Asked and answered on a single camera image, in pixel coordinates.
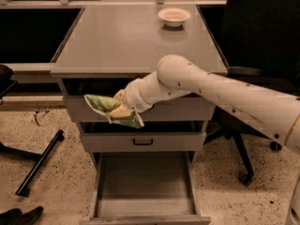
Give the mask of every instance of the cabinet top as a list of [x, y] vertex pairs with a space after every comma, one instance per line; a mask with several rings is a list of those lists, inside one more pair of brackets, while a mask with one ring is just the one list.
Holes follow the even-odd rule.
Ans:
[[[158, 17], [167, 7], [190, 12], [181, 29], [166, 27]], [[180, 54], [202, 69], [226, 73], [195, 5], [111, 4], [84, 9], [51, 63], [52, 75], [150, 73], [167, 54]]]

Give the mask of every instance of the drawer front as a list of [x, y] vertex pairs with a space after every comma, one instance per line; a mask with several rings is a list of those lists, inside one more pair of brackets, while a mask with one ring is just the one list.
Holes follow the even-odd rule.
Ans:
[[205, 132], [166, 134], [83, 134], [81, 140], [89, 152], [199, 151]]
[[[105, 117], [92, 111], [83, 97], [64, 97], [67, 111], [73, 122], [102, 122]], [[143, 121], [210, 120], [215, 106], [202, 97], [179, 97], [161, 101], [148, 111], [142, 112]]]

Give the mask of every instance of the chair wheel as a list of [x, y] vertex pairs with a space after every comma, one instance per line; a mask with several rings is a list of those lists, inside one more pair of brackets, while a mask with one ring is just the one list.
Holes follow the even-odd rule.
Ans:
[[248, 187], [252, 183], [252, 176], [248, 174], [244, 174], [240, 177], [240, 182]]
[[30, 194], [30, 189], [29, 189], [28, 186], [23, 187], [22, 190], [20, 190], [20, 188], [19, 188], [19, 189], [16, 191], [15, 194], [18, 195], [18, 196], [22, 196], [22, 197], [28, 198], [28, 197], [29, 197], [29, 194]]
[[62, 142], [64, 139], [65, 139], [64, 135], [60, 135], [59, 138], [58, 138], [58, 141]]
[[270, 143], [270, 148], [272, 149], [272, 151], [277, 152], [282, 150], [282, 146], [280, 144], [278, 144], [277, 142], [271, 142]]

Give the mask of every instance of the gray cabinet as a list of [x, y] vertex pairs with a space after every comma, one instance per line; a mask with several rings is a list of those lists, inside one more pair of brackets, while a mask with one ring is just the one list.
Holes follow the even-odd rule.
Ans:
[[[159, 20], [158, 12], [169, 6], [190, 11], [182, 29], [168, 30]], [[90, 219], [82, 224], [209, 224], [200, 214], [190, 170], [214, 105], [193, 95], [159, 102], [141, 113], [145, 126], [136, 129], [110, 125], [83, 99], [85, 94], [112, 97], [155, 71], [170, 53], [225, 74], [195, 5], [86, 7], [59, 52], [52, 75], [97, 169]]]

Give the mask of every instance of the floor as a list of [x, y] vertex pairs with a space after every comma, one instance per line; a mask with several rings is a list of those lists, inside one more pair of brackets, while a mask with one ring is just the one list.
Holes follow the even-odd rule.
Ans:
[[[42, 170], [30, 185], [30, 195], [15, 192], [33, 162], [0, 155], [0, 213], [11, 208], [27, 212], [43, 206], [36, 223], [79, 224], [89, 217], [96, 171], [83, 151], [79, 132], [66, 110], [0, 112], [0, 141], [7, 146], [41, 153], [58, 129], [65, 139], [57, 144]], [[299, 175], [299, 157], [287, 148], [270, 151], [269, 141], [244, 136], [255, 178], [249, 187], [239, 183], [244, 170], [232, 140], [209, 143], [197, 156], [193, 168], [198, 202], [212, 225], [284, 224], [293, 187]]]

